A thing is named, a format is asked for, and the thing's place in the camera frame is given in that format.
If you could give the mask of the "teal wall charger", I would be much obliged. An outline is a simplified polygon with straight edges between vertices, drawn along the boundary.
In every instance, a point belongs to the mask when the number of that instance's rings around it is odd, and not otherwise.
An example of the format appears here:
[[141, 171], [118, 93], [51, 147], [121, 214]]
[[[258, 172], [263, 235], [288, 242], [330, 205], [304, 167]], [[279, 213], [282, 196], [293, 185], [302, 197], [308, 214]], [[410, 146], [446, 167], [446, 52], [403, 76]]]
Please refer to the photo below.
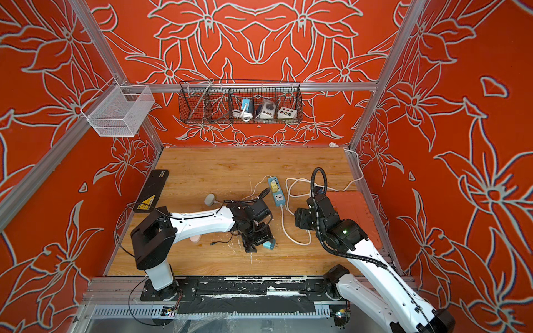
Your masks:
[[273, 250], [276, 247], [276, 240], [265, 241], [262, 245], [269, 250]]

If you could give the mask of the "mint green earbuds case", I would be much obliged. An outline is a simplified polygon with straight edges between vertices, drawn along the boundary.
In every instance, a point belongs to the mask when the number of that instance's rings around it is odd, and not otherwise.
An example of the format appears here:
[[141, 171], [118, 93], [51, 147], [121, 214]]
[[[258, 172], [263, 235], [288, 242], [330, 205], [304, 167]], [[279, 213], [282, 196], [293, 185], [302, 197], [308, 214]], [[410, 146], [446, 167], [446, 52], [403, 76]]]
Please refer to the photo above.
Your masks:
[[206, 197], [205, 197], [205, 200], [204, 200], [204, 203], [208, 206], [208, 207], [211, 207], [214, 205], [216, 201], [216, 197], [214, 194], [208, 194]]

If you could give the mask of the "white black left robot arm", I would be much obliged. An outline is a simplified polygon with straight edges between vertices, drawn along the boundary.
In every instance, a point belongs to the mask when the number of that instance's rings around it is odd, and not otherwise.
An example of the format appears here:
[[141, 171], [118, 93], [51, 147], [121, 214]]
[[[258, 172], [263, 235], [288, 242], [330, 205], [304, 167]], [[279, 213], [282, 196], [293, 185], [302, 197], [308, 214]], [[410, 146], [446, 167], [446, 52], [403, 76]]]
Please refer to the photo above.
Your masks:
[[167, 256], [171, 247], [191, 237], [210, 233], [237, 234], [244, 250], [255, 253], [257, 247], [273, 241], [270, 221], [273, 214], [264, 201], [270, 189], [250, 200], [226, 200], [220, 208], [203, 212], [176, 213], [166, 207], [154, 208], [131, 233], [136, 267], [144, 271], [155, 291], [177, 292]]

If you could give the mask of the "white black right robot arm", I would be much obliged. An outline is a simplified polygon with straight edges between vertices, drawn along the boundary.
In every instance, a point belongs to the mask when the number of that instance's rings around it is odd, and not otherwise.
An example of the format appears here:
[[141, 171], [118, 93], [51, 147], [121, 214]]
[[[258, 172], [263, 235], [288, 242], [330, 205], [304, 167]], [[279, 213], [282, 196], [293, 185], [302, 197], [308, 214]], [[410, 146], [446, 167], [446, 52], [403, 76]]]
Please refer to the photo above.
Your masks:
[[380, 255], [368, 234], [352, 219], [341, 219], [315, 178], [326, 172], [317, 167], [310, 179], [306, 208], [295, 213], [296, 227], [312, 230], [329, 254], [347, 259], [369, 282], [365, 287], [342, 265], [324, 276], [327, 291], [362, 310], [385, 332], [453, 332], [455, 319], [447, 309], [425, 301]]

